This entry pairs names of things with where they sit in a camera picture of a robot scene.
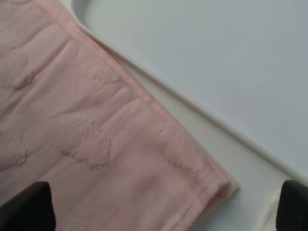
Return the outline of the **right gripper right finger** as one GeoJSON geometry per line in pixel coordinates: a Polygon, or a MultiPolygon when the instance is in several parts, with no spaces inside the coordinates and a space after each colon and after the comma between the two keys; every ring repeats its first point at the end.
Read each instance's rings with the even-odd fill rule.
{"type": "Polygon", "coordinates": [[[281,188],[276,217],[278,231],[308,230],[308,187],[295,180],[287,180],[281,188]]]}

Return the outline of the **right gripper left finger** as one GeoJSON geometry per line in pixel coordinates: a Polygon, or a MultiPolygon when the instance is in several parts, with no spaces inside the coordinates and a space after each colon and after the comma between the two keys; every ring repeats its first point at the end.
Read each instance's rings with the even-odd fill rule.
{"type": "Polygon", "coordinates": [[[2,231],[54,231],[50,184],[37,181],[0,206],[2,231]]]}

